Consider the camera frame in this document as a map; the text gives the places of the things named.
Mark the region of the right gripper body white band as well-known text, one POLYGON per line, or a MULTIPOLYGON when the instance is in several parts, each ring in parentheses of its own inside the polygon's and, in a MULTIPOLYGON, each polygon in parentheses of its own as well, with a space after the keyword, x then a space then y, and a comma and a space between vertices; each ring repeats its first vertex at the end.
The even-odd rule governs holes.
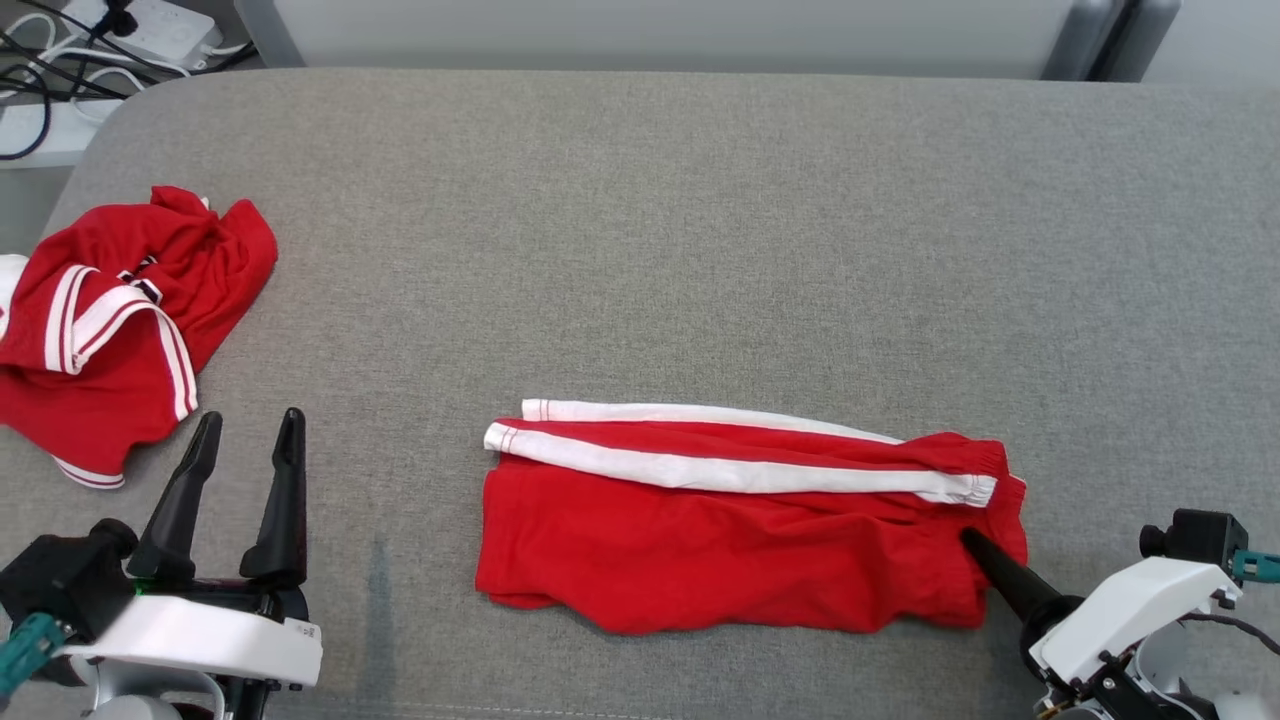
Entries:
POLYGON ((1060 623, 1021 623, 1020 657, 1034 678, 1052 692, 1082 693, 1108 664, 1120 664, 1144 693, 1187 693, 1188 618, 1233 609, 1244 591, 1217 565, 1152 557, 1114 573, 1088 596, 1062 594, 1060 623))

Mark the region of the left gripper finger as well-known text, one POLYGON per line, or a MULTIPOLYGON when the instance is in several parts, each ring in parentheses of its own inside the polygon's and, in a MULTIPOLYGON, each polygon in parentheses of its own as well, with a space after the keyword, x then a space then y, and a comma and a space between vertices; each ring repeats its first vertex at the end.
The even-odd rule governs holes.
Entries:
POLYGON ((257 538, 239 561, 247 580, 300 587, 308 574, 306 418, 288 407, 271 452, 273 479, 257 538))
POLYGON ((210 411, 200 418, 127 564, 132 577, 148 582, 195 579, 191 547, 204 487, 216 468, 221 429, 220 413, 210 411))

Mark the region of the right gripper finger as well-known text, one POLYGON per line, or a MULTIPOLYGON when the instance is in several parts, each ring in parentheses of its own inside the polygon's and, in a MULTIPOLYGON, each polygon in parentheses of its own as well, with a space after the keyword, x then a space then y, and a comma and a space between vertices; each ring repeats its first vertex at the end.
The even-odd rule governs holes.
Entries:
POLYGON ((1065 596, 1000 548, 975 528, 960 533, 961 542, 987 582, 1024 626, 1050 628, 1065 618, 1065 596))

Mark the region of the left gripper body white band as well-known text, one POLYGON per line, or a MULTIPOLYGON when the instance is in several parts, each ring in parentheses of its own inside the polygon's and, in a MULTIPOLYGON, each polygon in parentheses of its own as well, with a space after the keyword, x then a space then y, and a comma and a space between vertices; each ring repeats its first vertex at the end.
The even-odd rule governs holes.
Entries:
POLYGON ((182 594, 136 594, 93 641, 69 642, 60 656, 310 688, 324 651, 302 589, 200 582, 182 594))

